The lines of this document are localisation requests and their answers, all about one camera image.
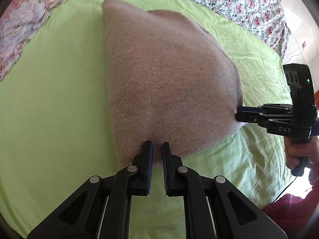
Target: wrinkled fabric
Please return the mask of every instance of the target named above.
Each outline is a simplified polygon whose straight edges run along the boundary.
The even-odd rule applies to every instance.
[[[23,47],[66,0],[13,0],[0,18],[0,80],[17,62]]]
[[[91,176],[118,171],[103,1],[68,0],[56,8],[0,82],[0,212],[23,237]],[[291,104],[279,56],[249,31],[189,0],[123,1],[179,12],[209,31],[240,72],[245,106]],[[291,180],[283,138],[255,124],[183,165],[205,177],[223,175],[258,207]],[[181,197],[165,195],[163,168],[154,168],[150,195],[132,199],[130,239],[185,239],[183,212]]]

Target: cable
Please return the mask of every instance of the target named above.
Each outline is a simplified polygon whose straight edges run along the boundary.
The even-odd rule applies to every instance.
[[[300,54],[294,55],[294,56],[292,56],[291,58],[296,57],[296,56],[300,56],[300,55],[303,53],[304,49],[305,49],[305,47],[302,49],[302,51],[301,51]]]
[[[279,196],[278,196],[272,203],[274,203],[277,199],[279,199],[280,196],[285,192],[285,190],[288,189],[289,186],[290,186],[296,179],[297,179],[297,177],[279,194]]]

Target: metal pin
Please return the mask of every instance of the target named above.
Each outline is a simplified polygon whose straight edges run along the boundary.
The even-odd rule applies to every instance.
[[[130,165],[127,170],[129,172],[136,172],[138,170],[138,168],[135,165]]]
[[[99,182],[99,177],[98,177],[98,176],[92,176],[92,177],[90,178],[90,182],[91,182],[91,183],[97,183],[97,182]]]
[[[185,173],[185,172],[188,171],[188,169],[185,166],[181,166],[181,167],[178,168],[178,171],[181,172],[181,173]]]
[[[225,183],[226,179],[223,176],[218,176],[218,177],[216,177],[216,181],[218,183]]]

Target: floral pillow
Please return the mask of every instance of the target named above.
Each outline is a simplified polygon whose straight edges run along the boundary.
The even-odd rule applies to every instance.
[[[0,80],[17,62],[23,47],[66,0],[13,0],[0,18]]]

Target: white wall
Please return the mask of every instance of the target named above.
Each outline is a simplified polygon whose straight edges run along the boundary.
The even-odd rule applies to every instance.
[[[292,33],[283,63],[307,64],[311,71],[314,91],[317,92],[319,90],[319,28],[301,0],[282,0],[281,4]]]

